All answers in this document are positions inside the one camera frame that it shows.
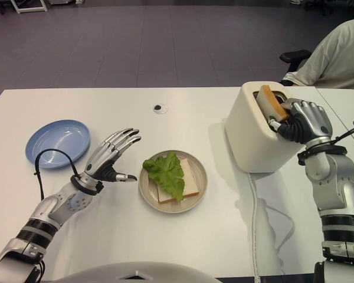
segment lettuce leaf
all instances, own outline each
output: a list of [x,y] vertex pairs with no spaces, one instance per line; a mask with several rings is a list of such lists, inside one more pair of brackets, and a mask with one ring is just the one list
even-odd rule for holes
[[183,171],[175,152],[169,152],[167,157],[159,156],[156,160],[147,159],[143,168],[148,171],[148,176],[154,180],[165,192],[176,200],[183,199]]

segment robotic arm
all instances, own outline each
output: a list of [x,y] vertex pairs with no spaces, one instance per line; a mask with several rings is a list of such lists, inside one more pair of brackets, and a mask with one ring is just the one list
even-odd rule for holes
[[40,202],[16,238],[0,253],[0,282],[36,282],[38,265],[55,233],[76,212],[86,208],[104,187],[101,181],[131,182],[133,175],[117,173],[115,161],[141,137],[139,130],[125,129],[109,136],[91,155],[78,177],[72,176],[58,193]]
[[346,149],[331,141],[332,126],[320,106],[288,99],[287,123],[269,125],[284,138],[306,145],[299,164],[313,185],[313,198],[322,220],[323,255],[315,266],[314,282],[354,282],[354,163]]

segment white bread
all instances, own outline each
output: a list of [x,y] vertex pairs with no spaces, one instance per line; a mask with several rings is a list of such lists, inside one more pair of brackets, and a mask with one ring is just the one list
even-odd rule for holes
[[270,117],[274,117],[277,122],[281,122],[289,117],[268,85],[261,86],[256,101],[266,120]]
[[[183,196],[187,198],[188,196],[195,196],[199,194],[198,187],[196,186],[188,159],[181,160],[181,168],[183,171],[183,179],[185,181],[185,187],[183,189]],[[175,200],[170,194],[166,193],[158,185],[158,195],[159,203],[166,203]]]

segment blue plate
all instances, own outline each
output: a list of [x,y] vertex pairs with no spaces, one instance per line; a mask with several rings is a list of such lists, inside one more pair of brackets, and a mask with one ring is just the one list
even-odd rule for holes
[[[34,164],[38,153],[45,149],[59,149],[67,153],[72,161],[79,159],[89,148],[90,135],[87,126],[79,121],[60,120],[50,123],[29,139],[25,154]],[[45,152],[40,158],[40,168],[63,167],[70,162],[59,152]]]

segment white shirt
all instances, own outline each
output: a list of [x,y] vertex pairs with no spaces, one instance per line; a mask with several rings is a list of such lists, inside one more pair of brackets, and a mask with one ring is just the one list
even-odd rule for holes
[[283,79],[297,85],[354,89],[354,19],[336,27],[298,72]]

